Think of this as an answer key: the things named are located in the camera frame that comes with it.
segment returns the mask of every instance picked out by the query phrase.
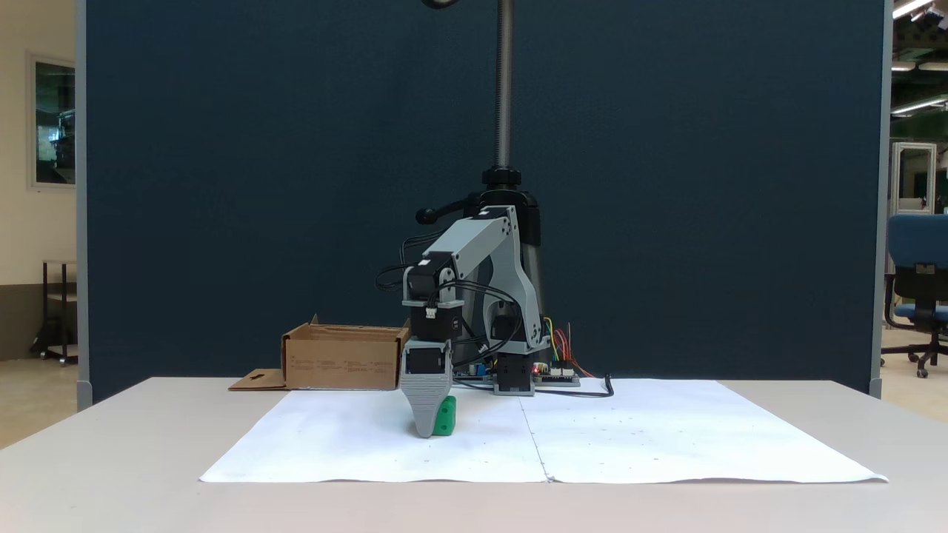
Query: white paper sheet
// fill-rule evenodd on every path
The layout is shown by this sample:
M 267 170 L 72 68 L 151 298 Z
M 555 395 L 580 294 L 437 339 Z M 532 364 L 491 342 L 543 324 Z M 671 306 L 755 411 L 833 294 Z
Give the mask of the white paper sheet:
M 494 396 L 455 387 L 454 434 L 430 439 L 415 433 L 400 391 L 294 391 L 201 480 L 884 479 L 717 382 L 612 383 L 611 398 Z M 602 381 L 584 379 L 583 389 L 602 390 Z
M 201 481 L 546 481 L 517 398 L 451 394 L 454 434 L 423 439 L 401 391 L 293 391 Z
M 600 380 L 583 381 L 603 390 Z M 552 481 L 885 479 L 715 381 L 612 384 L 610 398 L 520 399 Z

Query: floor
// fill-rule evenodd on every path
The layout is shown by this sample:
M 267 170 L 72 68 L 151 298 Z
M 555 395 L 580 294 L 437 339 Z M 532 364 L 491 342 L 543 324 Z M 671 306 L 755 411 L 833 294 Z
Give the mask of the floor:
M 926 342 L 912 331 L 883 331 L 883 346 Z M 905 355 L 886 357 L 883 400 L 948 422 L 948 357 L 929 367 L 927 379 L 917 378 L 915 368 Z M 78 376 L 76 365 L 61 368 L 55 359 L 0 361 L 0 449 L 74 414 Z
M 57 359 L 0 361 L 0 449 L 75 414 L 77 379 Z

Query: ceiling light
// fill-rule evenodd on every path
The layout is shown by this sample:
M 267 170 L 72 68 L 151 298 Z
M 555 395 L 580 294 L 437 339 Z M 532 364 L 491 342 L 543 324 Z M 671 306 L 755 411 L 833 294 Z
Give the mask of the ceiling light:
M 919 70 L 928 70 L 930 72 L 948 72 L 948 63 L 922 63 L 919 65 Z
M 909 13 L 914 13 L 920 8 L 931 5 L 933 1 L 934 0 L 905 0 L 892 10 L 892 18 L 902 18 Z
M 940 103 L 945 103 L 948 101 L 948 95 L 936 96 L 927 100 L 913 101 L 912 103 L 907 103 L 906 105 L 900 105 L 899 107 L 893 107 L 891 113 L 893 115 L 903 115 L 909 111 L 917 111 L 923 107 L 928 107 L 930 105 L 938 105 Z

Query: gray gripper finger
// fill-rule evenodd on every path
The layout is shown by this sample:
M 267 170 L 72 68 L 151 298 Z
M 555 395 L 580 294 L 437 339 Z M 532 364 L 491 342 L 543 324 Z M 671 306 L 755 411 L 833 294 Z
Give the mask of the gray gripper finger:
M 418 434 L 430 437 L 441 402 L 451 390 L 451 377 L 447 374 L 403 374 L 401 389 L 411 405 Z

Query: black cable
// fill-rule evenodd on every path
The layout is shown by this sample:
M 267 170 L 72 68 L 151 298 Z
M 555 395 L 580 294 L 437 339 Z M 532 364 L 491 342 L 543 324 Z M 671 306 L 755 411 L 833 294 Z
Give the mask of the black cable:
M 379 270 L 378 274 L 375 275 L 375 288 L 377 288 L 378 290 L 381 290 L 382 292 L 397 292 L 399 287 L 401 287 L 402 284 L 404 283 L 404 280 L 402 279 L 401 275 L 398 276 L 398 280 L 394 282 L 388 282 L 388 283 L 383 284 L 379 280 L 385 274 L 388 274 L 390 272 L 395 272 L 395 271 L 401 272 L 402 270 L 405 270 L 408 267 L 414 267 L 414 265 L 410 263 L 405 263 L 402 265 L 392 265 L 392 266 L 386 266 L 385 268 L 382 268 L 381 270 Z
M 432 9 L 444 9 L 457 4 L 458 0 L 421 0 L 421 3 Z
M 475 334 L 474 330 L 471 329 L 471 324 L 467 323 L 467 321 L 465 320 L 463 316 L 461 317 L 461 325 L 465 327 L 465 331 L 467 332 L 468 335 L 470 335 L 471 337 L 477 337 L 477 334 Z
M 426 233 L 424 235 L 415 235 L 414 237 L 409 237 L 402 241 L 401 248 L 398 249 L 398 259 L 405 263 L 405 252 L 408 248 L 420 247 L 429 243 L 433 243 L 438 240 L 438 237 L 445 234 L 447 230 L 434 231 L 432 233 Z
M 474 337 L 468 337 L 467 339 L 455 340 L 454 345 L 458 344 L 477 344 L 478 342 L 484 342 L 487 340 L 487 335 L 477 335 Z
M 579 397 L 579 398 L 608 398 L 610 396 L 614 396 L 615 390 L 612 388 L 612 376 L 610 376 L 609 374 L 606 374 L 604 379 L 606 381 L 605 393 L 592 393 L 592 392 L 580 392 L 580 391 L 550 391 L 546 389 L 535 389 L 534 392 L 543 393 L 545 395 L 574 396 L 574 397 Z M 465 387 L 469 387 L 471 389 L 477 389 L 479 391 L 493 391 L 494 390 L 493 387 L 491 388 L 478 387 L 475 385 L 471 385 L 470 383 L 467 383 L 465 381 L 461 381 L 459 379 L 454 379 L 454 382 L 459 385 L 464 385 Z
M 470 387 L 471 389 L 477 389 L 477 390 L 479 390 L 479 391 L 491 391 L 491 392 L 494 391 L 494 388 L 493 388 L 493 387 L 490 387 L 490 388 L 487 388 L 487 387 L 478 387 L 478 386 L 476 386 L 476 385 L 471 385 L 470 383 L 467 383 L 467 382 L 465 382 L 465 381 L 461 381 L 461 380 L 459 380 L 459 379 L 455 379 L 454 382 L 457 383 L 457 384 L 459 384 L 459 385 L 464 385 L 465 387 Z
M 465 359 L 465 360 L 463 360 L 463 361 L 459 361 L 459 362 L 457 362 L 457 363 L 454 363 L 453 366 L 455 366 L 455 367 L 464 366 L 464 365 L 470 364 L 470 363 L 472 363 L 472 362 L 476 362 L 476 361 L 479 361 L 479 360 L 481 360 L 481 359 L 487 358 L 487 357 L 489 357 L 489 356 L 491 356 L 491 355 L 493 355 L 493 354 L 496 354 L 496 353 L 497 353 L 498 351 L 500 351 L 504 346 L 506 346 L 508 342 L 510 342 L 511 340 L 513 340 L 514 337 L 517 335 L 517 332 L 520 331 L 520 328 L 521 328 L 522 325 L 523 325 L 523 316 L 522 316 L 522 313 L 520 312 L 520 305 L 517 303 L 517 300 L 516 300 L 513 296 L 511 296 L 509 293 L 507 293 L 507 292 L 505 292 L 505 291 L 503 291 L 503 290 L 500 290 L 500 289 L 498 289 L 498 288 L 496 288 L 496 287 L 490 286 L 490 285 L 479 284 L 479 283 L 477 283 L 477 282 L 472 282 L 472 281 L 468 281 L 468 280 L 452 280 L 452 281 L 450 281 L 450 282 L 445 282 L 444 284 L 439 285 L 439 286 L 438 286 L 438 290 L 435 291 L 435 292 L 432 292 L 432 293 L 431 293 L 431 296 L 428 297 L 428 307 L 433 307 L 433 306 L 435 305 L 434 300 L 435 300 L 435 298 L 437 297 L 438 293 L 441 291 L 441 289 L 444 289 L 444 288 L 452 288 L 452 287 L 458 287 L 458 288 L 461 288 L 461 289 L 463 289 L 463 290 L 469 290 L 469 291 L 474 291 L 474 292 L 481 292 L 481 293 L 483 293 L 483 294 L 487 294 L 487 295 L 493 296 L 493 297 L 495 297 L 495 298 L 498 298 L 499 295 L 500 295 L 500 296 L 503 296 L 504 298 L 506 298 L 506 302 L 507 302 L 507 303 L 510 303 L 511 305 L 514 306 L 514 308 L 515 308 L 515 316 L 519 319 L 519 320 L 517 320 L 517 325 L 516 325 L 516 327 L 514 327 L 513 330 L 510 332 L 510 336 L 509 336 L 509 337 L 507 337 L 506 339 L 502 340 L 501 342 L 498 342 L 497 344 L 491 346 L 490 348 L 488 348 L 487 350 L 481 352 L 480 354 L 478 354 L 477 356 L 475 356 L 475 357 L 473 357 L 473 358 L 467 358 L 467 359 Z
M 546 395 L 576 396 L 581 398 L 608 398 L 612 395 L 615 395 L 615 391 L 612 389 L 612 376 L 606 374 L 603 376 L 603 379 L 606 380 L 605 393 L 591 393 L 584 391 L 549 391 L 545 389 L 536 389 L 536 392 L 544 393 Z

